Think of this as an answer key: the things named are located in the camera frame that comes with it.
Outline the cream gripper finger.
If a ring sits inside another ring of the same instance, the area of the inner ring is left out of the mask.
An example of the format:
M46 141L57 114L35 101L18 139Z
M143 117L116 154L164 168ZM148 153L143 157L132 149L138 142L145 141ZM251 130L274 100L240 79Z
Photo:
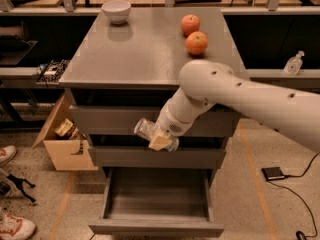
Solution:
M170 134L157 130L152 136L149 143L149 147L155 151L160 151L162 149L171 149L173 144L173 138Z

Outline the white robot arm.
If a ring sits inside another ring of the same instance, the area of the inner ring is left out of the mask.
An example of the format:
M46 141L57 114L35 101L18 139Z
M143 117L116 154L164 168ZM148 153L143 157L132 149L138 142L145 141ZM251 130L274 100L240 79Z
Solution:
M185 64L178 84L156 121L172 136L184 135L198 116L221 104L320 152L319 94L245 80L229 66L206 60Z

